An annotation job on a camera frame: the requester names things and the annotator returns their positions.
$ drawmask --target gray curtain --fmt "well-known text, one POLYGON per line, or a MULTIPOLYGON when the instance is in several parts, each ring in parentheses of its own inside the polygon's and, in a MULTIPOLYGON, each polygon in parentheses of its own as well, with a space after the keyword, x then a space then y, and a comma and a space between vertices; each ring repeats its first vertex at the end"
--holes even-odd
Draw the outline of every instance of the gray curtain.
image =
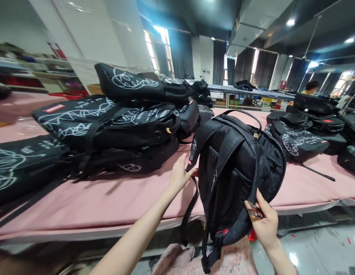
POLYGON ((228 85, 236 86, 233 84, 233 75, 235 73, 235 60, 232 58, 227 58, 227 74, 228 74, 228 85))
POLYGON ((292 91, 300 91, 300 84, 310 63, 303 59, 293 60, 291 72, 288 76, 286 87, 292 87, 292 91))
POLYGON ((319 82, 319 92, 321 85, 324 83, 324 80, 327 76, 327 73, 315 73, 314 76, 312 77, 311 81, 318 81, 319 82))
POLYGON ((250 81, 251 71, 253 69, 255 50, 246 48, 242 53, 237 56, 235 76, 233 78, 233 85, 236 86, 237 81, 248 80, 250 81))
POLYGON ((331 73, 327 78, 326 82, 324 83, 324 86, 321 89, 320 94, 329 95, 333 91, 335 84, 337 84, 341 75, 342 75, 341 73, 331 73))
POLYGON ((258 63, 255 70, 255 81, 259 88, 269 89, 277 58, 277 53, 259 52, 258 63))
POLYGON ((307 83, 309 83, 309 81, 310 81, 311 75, 312 74, 309 74, 309 73, 305 74, 305 77, 303 78, 302 84, 301 84, 300 88, 298 89, 298 92, 302 92, 306 88, 307 83))
POLYGON ((350 95, 353 94, 354 92, 355 92, 355 81, 352 82, 346 94, 350 95))
POLYGON ((191 35, 174 29, 168 31, 175 78, 183 79, 186 74, 194 76, 191 35))
POLYGON ((213 84, 223 85, 227 42, 213 41, 213 84))
POLYGON ((170 76, 169 66, 167 64, 166 45, 162 43, 154 43, 154 50, 156 51, 160 73, 170 76))

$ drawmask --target left hand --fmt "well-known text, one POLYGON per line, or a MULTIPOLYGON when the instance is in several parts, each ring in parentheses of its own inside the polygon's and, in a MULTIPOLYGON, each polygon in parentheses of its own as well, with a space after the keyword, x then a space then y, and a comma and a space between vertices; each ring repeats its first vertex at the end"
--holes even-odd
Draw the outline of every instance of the left hand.
POLYGON ((196 168, 194 168, 191 169, 189 172, 185 172, 185 159, 186 153, 182 154, 179 157, 179 159, 175 162, 172 168, 169 190, 174 192, 176 195, 186 185, 191 175, 197 170, 196 168))

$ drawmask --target right hand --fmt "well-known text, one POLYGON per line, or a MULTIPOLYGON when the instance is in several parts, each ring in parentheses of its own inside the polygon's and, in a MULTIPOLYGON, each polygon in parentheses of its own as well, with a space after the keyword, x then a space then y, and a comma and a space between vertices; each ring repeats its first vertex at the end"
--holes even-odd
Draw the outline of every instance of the right hand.
MULTIPOLYGON (((259 189, 256 191, 256 198, 258 203, 257 207, 260 207, 261 211, 264 213, 264 218, 260 219, 249 214, 249 217, 253 223, 253 227, 258 237, 260 243, 263 245, 263 248, 268 251, 276 249, 279 245, 277 238, 277 229, 278 229, 278 214, 269 203, 263 198, 259 189)), ((250 209, 250 205, 245 201, 245 206, 247 209, 250 209)))

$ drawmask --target ceiling light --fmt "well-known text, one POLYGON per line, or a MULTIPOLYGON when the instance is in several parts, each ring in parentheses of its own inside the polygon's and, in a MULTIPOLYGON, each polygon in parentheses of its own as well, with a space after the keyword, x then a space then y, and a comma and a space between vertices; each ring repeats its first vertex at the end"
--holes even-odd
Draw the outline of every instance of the ceiling light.
POLYGON ((294 20, 294 19, 289 19, 289 20, 287 21, 287 24, 286 24, 286 25, 292 27, 294 24, 295 24, 295 20, 294 20))
POLYGON ((344 41, 344 43, 353 43, 354 42, 354 38, 348 38, 346 41, 344 41))

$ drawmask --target person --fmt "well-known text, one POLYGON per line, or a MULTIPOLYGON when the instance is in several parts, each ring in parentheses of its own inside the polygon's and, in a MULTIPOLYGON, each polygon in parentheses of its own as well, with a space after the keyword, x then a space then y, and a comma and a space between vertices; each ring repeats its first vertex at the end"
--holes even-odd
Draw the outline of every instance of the person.
MULTIPOLYGON (((90 275, 130 275, 147 248, 165 211, 175 196, 182 190, 191 175, 196 171, 192 169, 185 172, 186 154, 180 156, 173 166, 169 187, 161 197, 136 221, 136 223, 123 235, 114 247, 101 259, 91 271, 90 275)), ((253 207, 250 202, 245 206, 260 207, 264 218, 249 215, 256 235, 272 263, 277 275, 296 275, 297 270, 286 256, 280 241, 277 238, 278 214, 264 200, 257 190, 258 203, 253 207)), ((204 274, 201 258, 194 257, 194 247, 183 250, 178 244, 171 244, 161 256, 153 269, 153 275, 171 274, 204 274)), ((222 249, 222 258, 211 269, 211 274, 258 274, 250 244, 244 237, 231 246, 222 249)))
POLYGON ((306 89, 301 92, 301 94, 307 94, 307 95, 313 95, 316 93, 318 87, 319 87, 319 82, 314 80, 310 81, 309 83, 306 84, 306 89))

